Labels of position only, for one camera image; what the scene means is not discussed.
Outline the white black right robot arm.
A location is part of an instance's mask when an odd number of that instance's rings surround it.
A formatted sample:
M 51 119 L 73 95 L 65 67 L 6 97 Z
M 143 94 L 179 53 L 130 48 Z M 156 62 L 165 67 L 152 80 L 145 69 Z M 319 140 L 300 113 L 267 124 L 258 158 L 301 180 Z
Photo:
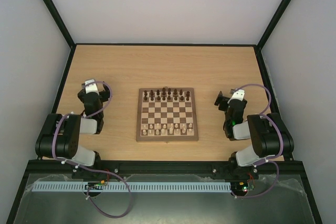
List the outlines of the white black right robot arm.
M 247 166 L 256 167 L 279 156 L 291 155 L 294 142 L 280 114 L 253 114 L 243 119 L 247 100 L 245 91 L 232 91 L 231 97 L 219 92 L 214 105 L 225 114 L 223 130 L 231 141 L 251 140 L 247 148 L 232 154 L 229 172 L 239 178 L 247 172 Z

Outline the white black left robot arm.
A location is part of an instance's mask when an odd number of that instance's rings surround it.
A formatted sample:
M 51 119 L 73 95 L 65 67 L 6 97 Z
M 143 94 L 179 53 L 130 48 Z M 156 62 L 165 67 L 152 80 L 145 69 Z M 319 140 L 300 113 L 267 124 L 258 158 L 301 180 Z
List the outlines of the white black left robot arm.
M 53 158 L 62 163 L 67 161 L 75 166 L 92 167 L 100 159 L 95 151 L 80 146 L 81 134 L 100 134 L 104 125 L 103 105 L 110 102 L 111 91 L 106 84 L 104 90 L 97 86 L 83 88 L 78 98 L 84 105 L 81 114 L 47 115 L 35 144 L 38 157 Z

